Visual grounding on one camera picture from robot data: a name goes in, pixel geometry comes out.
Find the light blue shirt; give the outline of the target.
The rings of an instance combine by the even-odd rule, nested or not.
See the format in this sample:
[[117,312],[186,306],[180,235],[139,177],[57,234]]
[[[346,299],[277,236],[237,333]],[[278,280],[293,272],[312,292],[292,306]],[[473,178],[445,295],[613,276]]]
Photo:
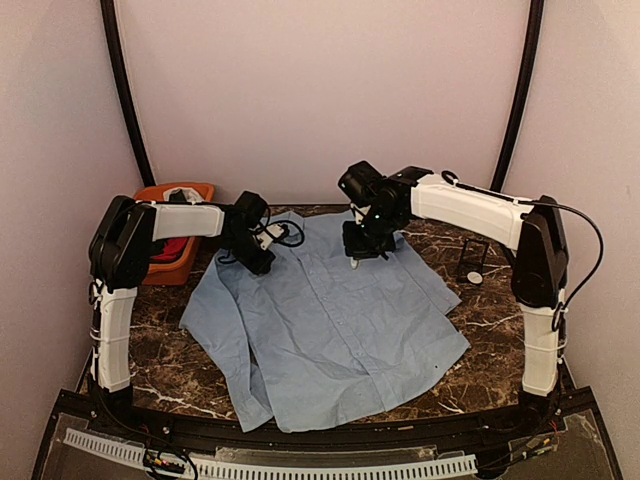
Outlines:
[[180,322],[222,372],[241,428],[333,428],[436,385],[469,346],[448,317],[459,297],[403,238],[352,267],[345,214],[286,218],[300,247],[275,246],[263,276],[213,260]]

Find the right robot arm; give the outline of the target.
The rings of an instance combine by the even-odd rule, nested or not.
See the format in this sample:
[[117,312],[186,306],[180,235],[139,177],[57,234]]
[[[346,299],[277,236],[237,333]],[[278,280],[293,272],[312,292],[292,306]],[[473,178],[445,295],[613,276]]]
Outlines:
[[559,316],[565,305],[569,252],[558,203],[512,197],[465,184],[448,170],[416,166],[385,176],[365,160],[338,181],[353,213],[342,227],[353,266],[395,251],[394,236],[414,220],[435,221],[469,232],[457,273],[485,270],[497,246],[511,270],[510,289],[524,320],[522,390],[529,394],[510,413],[521,434],[534,432],[549,416],[548,396],[558,382]]

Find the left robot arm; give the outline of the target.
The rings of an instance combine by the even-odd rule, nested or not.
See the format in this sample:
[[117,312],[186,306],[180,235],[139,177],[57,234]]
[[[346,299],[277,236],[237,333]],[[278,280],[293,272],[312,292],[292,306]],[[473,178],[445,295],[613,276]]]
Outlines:
[[269,207],[245,191],[232,205],[213,202],[136,201],[115,197],[89,246],[89,302],[94,308],[91,375],[106,394],[130,388],[129,338],[138,287],[146,278],[153,245],[178,237],[219,238],[223,250],[255,275],[270,271],[274,244],[291,229],[266,218]]

